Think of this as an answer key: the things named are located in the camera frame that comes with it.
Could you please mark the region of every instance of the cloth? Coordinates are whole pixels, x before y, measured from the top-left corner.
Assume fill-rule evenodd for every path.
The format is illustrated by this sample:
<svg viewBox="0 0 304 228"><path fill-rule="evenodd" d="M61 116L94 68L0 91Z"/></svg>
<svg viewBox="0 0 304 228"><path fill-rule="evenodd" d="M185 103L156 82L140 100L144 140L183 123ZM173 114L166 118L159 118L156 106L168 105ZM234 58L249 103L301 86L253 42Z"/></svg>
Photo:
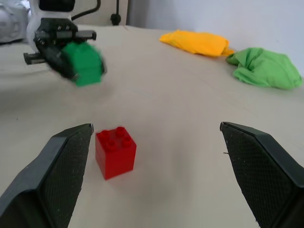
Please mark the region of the cloth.
<svg viewBox="0 0 304 228"><path fill-rule="evenodd" d="M234 53L229 49L229 41L207 32L189 32L177 30L161 36L160 42L193 54L210 57L228 56Z"/></svg>
<svg viewBox="0 0 304 228"><path fill-rule="evenodd" d="M68 54L74 70L78 73L74 81L77 86L100 83L104 65L98 51L86 42L70 43L63 51Z"/></svg>
<svg viewBox="0 0 304 228"><path fill-rule="evenodd" d="M238 66L233 76L248 84L279 89L302 84L298 70L284 54L254 47L232 54L226 61Z"/></svg>

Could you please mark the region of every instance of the cable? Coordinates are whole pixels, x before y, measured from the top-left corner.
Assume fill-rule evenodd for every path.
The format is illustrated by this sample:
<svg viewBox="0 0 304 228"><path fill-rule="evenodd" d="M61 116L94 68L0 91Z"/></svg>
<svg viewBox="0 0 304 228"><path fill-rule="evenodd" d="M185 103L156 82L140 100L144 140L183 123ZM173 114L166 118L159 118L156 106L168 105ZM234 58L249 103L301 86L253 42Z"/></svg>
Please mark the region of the cable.
<svg viewBox="0 0 304 228"><path fill-rule="evenodd" d="M89 9L89 10L84 11L84 12L82 12L82 13L78 13L78 14L76 14L75 16L72 16L72 20L75 20L75 19L80 18L80 17L82 17L82 16L88 15L88 14L90 14L90 13L96 12L97 10L99 10L100 5L101 5L101 0L97 0L97 5L96 5L95 8Z"/></svg>
<svg viewBox="0 0 304 228"><path fill-rule="evenodd" d="M116 14L119 14L119 0L116 0Z"/></svg>

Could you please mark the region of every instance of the white object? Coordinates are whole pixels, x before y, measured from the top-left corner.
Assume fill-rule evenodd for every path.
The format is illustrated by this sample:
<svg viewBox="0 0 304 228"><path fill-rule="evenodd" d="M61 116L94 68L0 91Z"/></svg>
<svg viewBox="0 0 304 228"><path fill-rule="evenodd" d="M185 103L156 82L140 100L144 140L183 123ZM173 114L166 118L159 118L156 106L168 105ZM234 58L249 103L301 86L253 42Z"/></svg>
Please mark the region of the white object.
<svg viewBox="0 0 304 228"><path fill-rule="evenodd" d="M0 194L52 135L123 125L137 143L134 170L104 181L92 136L69 228L258 228L219 125L270 133L303 166L304 89L241 83L224 59L159 42L167 31L79 29L100 34L94 45L109 71L99 85L78 88L46 65L25 66L27 45L0 47Z"/></svg>
<svg viewBox="0 0 304 228"><path fill-rule="evenodd" d="M20 1L0 0L0 43L24 39L28 10Z"/></svg>
<svg viewBox="0 0 304 228"><path fill-rule="evenodd" d="M27 28L27 40L32 49L38 52L38 49L34 42L35 31L41 24L41 18L68 18L71 19L70 12L54 12L54 11L43 11L39 8L39 0L29 0L31 9L31 20L29 21Z"/></svg>

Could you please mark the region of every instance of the lego stud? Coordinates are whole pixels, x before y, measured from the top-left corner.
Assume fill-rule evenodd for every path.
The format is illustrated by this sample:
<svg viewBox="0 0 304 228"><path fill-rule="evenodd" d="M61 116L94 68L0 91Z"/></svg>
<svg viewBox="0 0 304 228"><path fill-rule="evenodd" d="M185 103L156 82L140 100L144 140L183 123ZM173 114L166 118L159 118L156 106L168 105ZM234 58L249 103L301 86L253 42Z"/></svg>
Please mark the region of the lego stud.
<svg viewBox="0 0 304 228"><path fill-rule="evenodd" d="M116 150L116 142L114 140L109 140L106 143L106 147L108 150L114 151L114 150Z"/></svg>
<svg viewBox="0 0 304 228"><path fill-rule="evenodd" d="M123 138L123 141L122 141L123 147L129 147L129 146L131 146L131 143L132 143L132 139L130 136L126 136Z"/></svg>
<svg viewBox="0 0 304 228"><path fill-rule="evenodd" d="M117 137L123 137L125 134L125 128L124 127L117 127L115 134Z"/></svg>
<svg viewBox="0 0 304 228"><path fill-rule="evenodd" d="M102 143L105 143L105 142L108 141L109 138L110 138L109 131L104 130L104 131L100 132L100 133L98 134L98 138L99 138L99 140L100 140Z"/></svg>

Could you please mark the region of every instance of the green cloth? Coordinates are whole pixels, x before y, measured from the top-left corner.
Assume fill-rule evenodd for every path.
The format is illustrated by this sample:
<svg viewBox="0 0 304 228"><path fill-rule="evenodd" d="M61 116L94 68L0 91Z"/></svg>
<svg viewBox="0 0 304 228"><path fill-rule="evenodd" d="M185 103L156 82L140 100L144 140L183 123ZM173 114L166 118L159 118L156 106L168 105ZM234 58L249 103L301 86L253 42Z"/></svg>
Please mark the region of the green cloth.
<svg viewBox="0 0 304 228"><path fill-rule="evenodd" d="M234 53L226 61L238 66L233 76L241 82L280 89L293 89L302 84L298 70L284 54L254 47Z"/></svg>
<svg viewBox="0 0 304 228"><path fill-rule="evenodd" d="M63 48L72 62L78 77L74 80L77 86L100 83L104 65L98 51L86 42L69 43Z"/></svg>

